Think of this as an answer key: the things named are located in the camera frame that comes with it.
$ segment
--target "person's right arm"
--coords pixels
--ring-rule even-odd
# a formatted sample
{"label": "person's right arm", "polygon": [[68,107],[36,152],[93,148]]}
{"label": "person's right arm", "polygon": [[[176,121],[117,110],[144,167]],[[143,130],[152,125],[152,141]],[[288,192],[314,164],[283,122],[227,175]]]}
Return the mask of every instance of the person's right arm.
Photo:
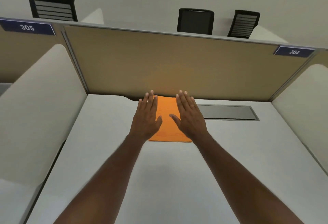
{"label": "person's right arm", "polygon": [[198,147],[241,224],[303,224],[282,201],[212,138],[193,97],[180,90],[176,102],[181,120],[174,114],[170,114],[170,117]]}

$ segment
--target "hand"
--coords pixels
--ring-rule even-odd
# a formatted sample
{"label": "hand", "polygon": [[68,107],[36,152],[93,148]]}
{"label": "hand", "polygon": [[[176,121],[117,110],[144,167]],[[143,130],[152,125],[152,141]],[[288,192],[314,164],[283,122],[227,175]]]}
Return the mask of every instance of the hand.
{"label": "hand", "polygon": [[154,97],[153,90],[150,91],[150,94],[146,93],[143,100],[139,99],[137,111],[133,117],[128,136],[136,139],[142,144],[158,132],[162,125],[163,121],[161,116],[159,116],[156,121],[157,100],[157,95]]}
{"label": "hand", "polygon": [[209,135],[203,114],[200,112],[195,99],[189,97],[187,92],[183,93],[182,90],[175,96],[175,99],[181,120],[174,114],[169,116],[174,120],[180,131],[192,141],[198,141]]}

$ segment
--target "orange folder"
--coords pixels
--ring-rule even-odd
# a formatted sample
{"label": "orange folder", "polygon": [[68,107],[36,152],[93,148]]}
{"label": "orange folder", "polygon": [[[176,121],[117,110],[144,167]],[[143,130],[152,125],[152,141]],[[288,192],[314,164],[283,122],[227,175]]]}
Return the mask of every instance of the orange folder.
{"label": "orange folder", "polygon": [[176,126],[173,119],[169,116],[170,113],[173,113],[180,118],[176,99],[158,96],[156,119],[158,116],[162,116],[163,123],[159,131],[152,136],[149,141],[191,142],[191,139],[187,138],[186,135],[184,135]]}

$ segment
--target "white desk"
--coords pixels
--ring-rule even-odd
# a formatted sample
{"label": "white desk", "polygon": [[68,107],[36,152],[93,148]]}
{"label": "white desk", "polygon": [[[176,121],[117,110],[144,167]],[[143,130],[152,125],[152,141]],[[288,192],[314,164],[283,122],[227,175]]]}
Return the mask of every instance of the white desk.
{"label": "white desk", "polygon": [[[327,223],[328,177],[268,102],[260,121],[206,121],[213,137],[305,223]],[[53,223],[128,134],[137,102],[88,95],[28,224]],[[146,142],[117,217],[120,223],[238,223],[193,143]]]}

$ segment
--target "number sign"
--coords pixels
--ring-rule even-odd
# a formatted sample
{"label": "number sign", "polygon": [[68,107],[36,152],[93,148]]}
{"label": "number sign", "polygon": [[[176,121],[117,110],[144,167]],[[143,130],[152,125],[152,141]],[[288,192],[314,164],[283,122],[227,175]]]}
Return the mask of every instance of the number sign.
{"label": "number sign", "polygon": [[50,23],[25,22],[19,20],[0,19],[4,31],[23,32],[42,35],[56,35]]}
{"label": "number sign", "polygon": [[297,56],[297,57],[309,57],[315,49],[303,48],[303,47],[287,47],[279,46],[274,52],[274,55],[278,56]]}

